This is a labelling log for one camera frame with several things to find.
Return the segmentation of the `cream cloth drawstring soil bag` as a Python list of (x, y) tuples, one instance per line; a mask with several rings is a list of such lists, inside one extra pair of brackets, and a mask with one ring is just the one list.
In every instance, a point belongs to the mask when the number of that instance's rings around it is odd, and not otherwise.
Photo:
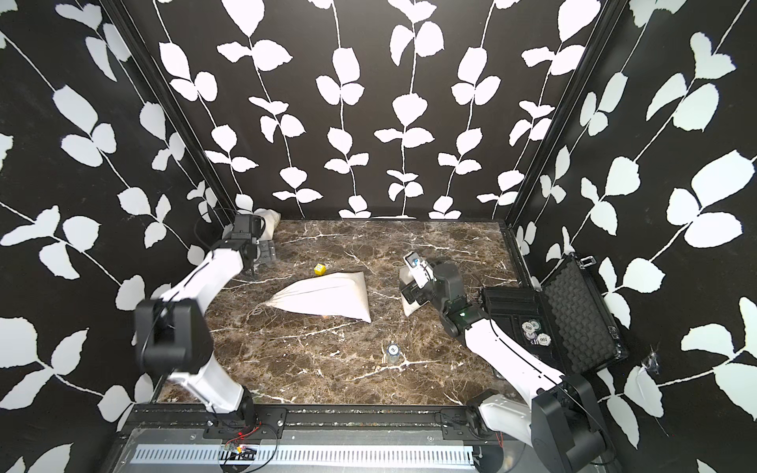
[(334, 273), (301, 280), (277, 292), (264, 305), (300, 315), (372, 322), (363, 272)]

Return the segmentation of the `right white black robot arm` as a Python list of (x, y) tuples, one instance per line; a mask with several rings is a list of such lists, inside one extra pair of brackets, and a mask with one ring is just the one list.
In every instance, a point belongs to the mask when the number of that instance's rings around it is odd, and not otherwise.
[(503, 435), (532, 447), (550, 472), (578, 472), (611, 449), (593, 389), (582, 376), (566, 376), (524, 347), (555, 342), (535, 328), (529, 313), (539, 305), (522, 288), (509, 289), (503, 303), (481, 307), (467, 299), (459, 268), (409, 254), (400, 272), (406, 313), (431, 305), (445, 332), (486, 361), (522, 396), (523, 404), (500, 394), (481, 395), (469, 408), (474, 435)]

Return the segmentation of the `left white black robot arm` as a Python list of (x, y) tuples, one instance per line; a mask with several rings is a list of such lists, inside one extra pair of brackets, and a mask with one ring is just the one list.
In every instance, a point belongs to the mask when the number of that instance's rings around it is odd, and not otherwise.
[(133, 312), (136, 360), (144, 372), (180, 385), (208, 412), (247, 424), (255, 422), (252, 395), (216, 360), (205, 313), (230, 281), (270, 258), (280, 219), (268, 209), (238, 214), (195, 270), (163, 295), (140, 302)]

